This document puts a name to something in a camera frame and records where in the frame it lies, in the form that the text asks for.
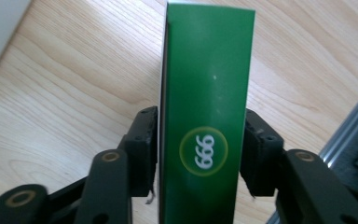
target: light wood tabletop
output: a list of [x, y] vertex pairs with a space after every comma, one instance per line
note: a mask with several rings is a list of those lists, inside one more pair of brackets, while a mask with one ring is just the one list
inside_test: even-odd
[[[256, 10], [247, 106], [286, 149], [319, 152], [358, 102], [358, 1], [188, 2]], [[0, 195], [77, 181], [158, 105], [164, 13], [164, 0], [33, 1], [0, 61]], [[134, 223], [157, 223], [157, 201], [132, 201]], [[235, 223], [274, 210], [239, 180]]]

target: white logo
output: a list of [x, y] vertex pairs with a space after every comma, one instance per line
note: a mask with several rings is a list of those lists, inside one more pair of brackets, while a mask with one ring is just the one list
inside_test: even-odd
[[202, 138], [202, 142], [200, 141], [200, 136], [197, 135], [196, 137], [197, 143], [199, 144], [196, 146], [196, 153], [197, 156], [194, 158], [196, 164], [199, 168], [203, 170], [208, 170], [213, 165], [213, 145], [214, 139], [211, 135], [207, 134]]

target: brass screw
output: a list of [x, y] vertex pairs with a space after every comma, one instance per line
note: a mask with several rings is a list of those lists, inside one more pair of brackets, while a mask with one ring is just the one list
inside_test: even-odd
[[6, 206], [13, 208], [23, 206], [30, 202], [34, 198], [34, 196], [36, 196], [36, 192], [34, 192], [33, 190], [22, 190], [11, 195], [10, 198], [6, 200]]
[[315, 158], [313, 158], [313, 156], [308, 152], [299, 151], [299, 152], [296, 152], [296, 156], [299, 159], [301, 159], [302, 161], [314, 161], [315, 160]]
[[116, 161], [118, 158], [120, 158], [120, 155], [116, 152], [108, 152], [103, 154], [103, 161]]

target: green circle outline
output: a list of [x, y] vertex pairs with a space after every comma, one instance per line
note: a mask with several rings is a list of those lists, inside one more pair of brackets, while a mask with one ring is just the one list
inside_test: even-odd
[[[221, 140], [223, 140], [223, 145], [225, 146], [224, 148], [224, 155], [223, 155], [223, 159], [220, 162], [220, 164], [218, 166], [216, 166], [214, 169], [212, 169], [212, 171], [206, 172], [206, 173], [202, 173], [202, 172], [198, 172], [198, 171], [194, 171], [193, 169], [191, 169], [187, 164], [186, 164], [186, 159], [185, 159], [185, 155], [184, 155], [184, 144], [185, 142], [187, 142], [187, 139], [192, 136], [194, 133], [198, 133], [201, 131], [210, 131], [213, 133], [216, 133], [216, 135], [218, 135]], [[198, 176], [208, 176], [208, 175], [213, 175], [216, 172], [218, 172], [223, 165], [226, 163], [227, 160], [227, 156], [228, 156], [228, 143], [227, 140], [225, 138], [225, 136], [219, 132], [219, 130], [212, 128], [212, 127], [208, 127], [208, 126], [203, 126], [203, 127], [199, 127], [199, 128], [195, 128], [193, 130], [191, 130], [190, 132], [188, 132], [183, 138], [182, 141], [180, 143], [179, 146], [179, 156], [180, 156], [180, 160], [182, 161], [182, 164], [185, 166], [185, 168], [192, 173], [193, 175], [198, 175]]]

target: box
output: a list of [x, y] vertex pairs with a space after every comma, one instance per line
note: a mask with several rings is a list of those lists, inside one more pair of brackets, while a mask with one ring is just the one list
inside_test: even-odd
[[232, 223], [255, 12], [168, 4], [159, 151], [160, 223]]

